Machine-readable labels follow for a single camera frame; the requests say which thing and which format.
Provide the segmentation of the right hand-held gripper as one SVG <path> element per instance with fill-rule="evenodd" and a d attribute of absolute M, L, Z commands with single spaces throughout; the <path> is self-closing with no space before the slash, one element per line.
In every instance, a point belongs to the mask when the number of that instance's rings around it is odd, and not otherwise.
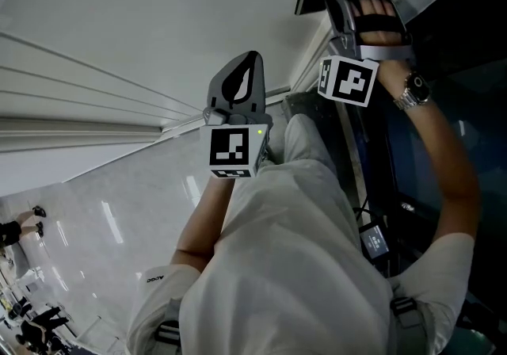
<path fill-rule="evenodd" d="M 386 60 L 408 61 L 414 57 L 410 36 L 399 16 L 406 34 L 404 44 L 363 44 L 353 23 L 349 0 L 325 0 L 325 4 L 333 36 L 329 42 L 329 55 L 320 62 L 318 93 L 333 101 L 365 107 L 379 65 Z"/>

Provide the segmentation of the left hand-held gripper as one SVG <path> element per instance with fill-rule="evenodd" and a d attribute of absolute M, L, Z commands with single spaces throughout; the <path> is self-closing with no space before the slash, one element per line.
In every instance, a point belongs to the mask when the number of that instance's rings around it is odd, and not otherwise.
<path fill-rule="evenodd" d="M 245 52 L 211 80 L 205 126 L 200 129 L 205 162 L 215 178 L 254 178 L 267 151 L 272 117 L 265 111 L 265 76 L 261 54 Z M 242 108 L 247 116 L 224 110 Z"/>

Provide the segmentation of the person's right hand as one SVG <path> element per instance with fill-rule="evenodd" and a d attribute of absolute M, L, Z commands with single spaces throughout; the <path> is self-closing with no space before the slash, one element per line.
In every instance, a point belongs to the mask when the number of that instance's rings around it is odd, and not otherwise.
<path fill-rule="evenodd" d="M 363 44 L 404 44 L 405 29 L 391 0 L 350 0 L 349 5 Z"/>

